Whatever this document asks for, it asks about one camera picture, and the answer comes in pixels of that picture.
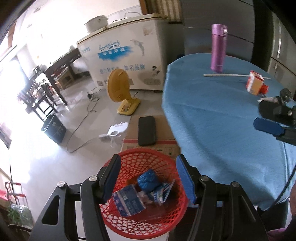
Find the dolphin picture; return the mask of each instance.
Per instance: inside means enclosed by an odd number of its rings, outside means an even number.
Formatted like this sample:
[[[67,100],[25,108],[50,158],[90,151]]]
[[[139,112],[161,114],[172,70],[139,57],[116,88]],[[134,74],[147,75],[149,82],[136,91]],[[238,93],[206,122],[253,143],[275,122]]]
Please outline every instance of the dolphin picture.
[[[143,46],[143,43],[138,41],[138,40],[135,40],[135,39],[132,39],[131,40],[135,45],[139,46],[141,51],[142,51],[142,56],[145,55],[145,52],[144,52],[144,46]]]

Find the round table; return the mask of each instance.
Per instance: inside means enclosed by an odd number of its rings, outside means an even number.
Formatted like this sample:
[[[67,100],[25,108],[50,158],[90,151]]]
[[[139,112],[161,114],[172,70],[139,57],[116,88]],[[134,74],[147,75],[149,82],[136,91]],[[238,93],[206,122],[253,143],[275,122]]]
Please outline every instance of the round table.
[[[239,182],[254,205],[268,209],[276,200],[294,165],[296,147],[257,131],[258,100],[247,92],[247,77],[203,77],[211,54],[186,55],[168,66],[162,107],[172,132],[191,166],[215,182]],[[226,56],[223,72],[270,75],[250,62]],[[283,86],[265,80],[267,96]],[[295,182],[281,198],[287,199]]]

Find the black phone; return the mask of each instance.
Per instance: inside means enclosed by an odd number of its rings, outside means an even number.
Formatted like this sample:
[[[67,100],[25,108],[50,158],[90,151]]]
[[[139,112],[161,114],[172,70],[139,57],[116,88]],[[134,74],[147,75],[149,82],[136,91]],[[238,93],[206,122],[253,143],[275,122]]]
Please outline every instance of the black phone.
[[[151,146],[156,143],[156,127],[153,116],[140,117],[138,129],[139,146]]]

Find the chopstick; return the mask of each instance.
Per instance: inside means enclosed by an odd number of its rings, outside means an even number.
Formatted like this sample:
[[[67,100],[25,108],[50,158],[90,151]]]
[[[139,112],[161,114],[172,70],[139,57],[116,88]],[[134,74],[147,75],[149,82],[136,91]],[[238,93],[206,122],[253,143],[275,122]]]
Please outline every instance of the chopstick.
[[[248,74],[204,74],[204,77],[210,77],[210,76],[237,76],[237,77],[249,77]]]

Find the red stripe on box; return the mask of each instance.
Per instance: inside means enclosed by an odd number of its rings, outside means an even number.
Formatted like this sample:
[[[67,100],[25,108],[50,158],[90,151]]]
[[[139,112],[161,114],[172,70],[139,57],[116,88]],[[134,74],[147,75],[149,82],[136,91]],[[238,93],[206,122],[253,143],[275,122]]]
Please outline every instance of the red stripe on box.
[[[124,139],[123,143],[137,144],[138,139]],[[175,140],[158,140],[156,141],[156,144],[177,145],[177,142]]]

